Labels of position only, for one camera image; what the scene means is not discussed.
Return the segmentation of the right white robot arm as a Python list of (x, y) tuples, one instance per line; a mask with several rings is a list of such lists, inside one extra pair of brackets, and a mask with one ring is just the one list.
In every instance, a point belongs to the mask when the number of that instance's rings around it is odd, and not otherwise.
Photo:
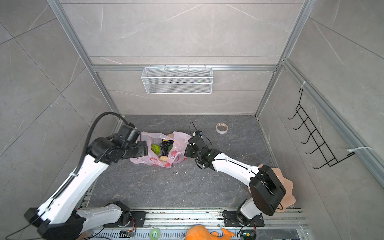
[(248, 225), (262, 214), (272, 216), (276, 210), (283, 209), (282, 200), (287, 191), (269, 166), (255, 167), (232, 159), (208, 147), (199, 131), (188, 140), (185, 155), (194, 158), (199, 168), (225, 173), (249, 187), (252, 197), (236, 211), (240, 224)]

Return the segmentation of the pink plastic bag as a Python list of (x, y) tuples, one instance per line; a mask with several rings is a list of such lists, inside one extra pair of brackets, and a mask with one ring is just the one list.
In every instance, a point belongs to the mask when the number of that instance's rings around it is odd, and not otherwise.
[(141, 140), (147, 143), (148, 154), (143, 157), (132, 158), (134, 164), (145, 164), (171, 168), (187, 159), (185, 150), (190, 135), (182, 132), (173, 132), (169, 135), (162, 133), (141, 133)]

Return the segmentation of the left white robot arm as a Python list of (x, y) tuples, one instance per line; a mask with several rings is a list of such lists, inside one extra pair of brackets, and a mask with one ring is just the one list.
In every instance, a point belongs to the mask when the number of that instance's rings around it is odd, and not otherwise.
[(91, 210), (80, 210), (78, 203), (112, 163), (148, 154), (147, 143), (140, 135), (128, 123), (114, 135), (95, 139), (60, 188), (40, 207), (27, 210), (25, 218), (44, 240), (76, 240), (95, 227), (108, 224), (126, 227), (132, 223), (130, 208), (120, 201)]

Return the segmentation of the beige flower-shaped plate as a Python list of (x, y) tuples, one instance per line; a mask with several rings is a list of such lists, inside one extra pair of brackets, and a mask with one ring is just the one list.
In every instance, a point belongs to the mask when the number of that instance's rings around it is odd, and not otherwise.
[(258, 198), (256, 206), (266, 215), (283, 213), (296, 202), (293, 195), (294, 184), (283, 176), (279, 168), (259, 165)]

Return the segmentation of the beige bumpy fruit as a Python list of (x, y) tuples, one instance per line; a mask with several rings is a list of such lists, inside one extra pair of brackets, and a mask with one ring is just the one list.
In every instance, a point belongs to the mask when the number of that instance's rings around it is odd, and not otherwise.
[(159, 160), (162, 161), (162, 162), (167, 162), (168, 161), (168, 156), (161, 156), (159, 157)]

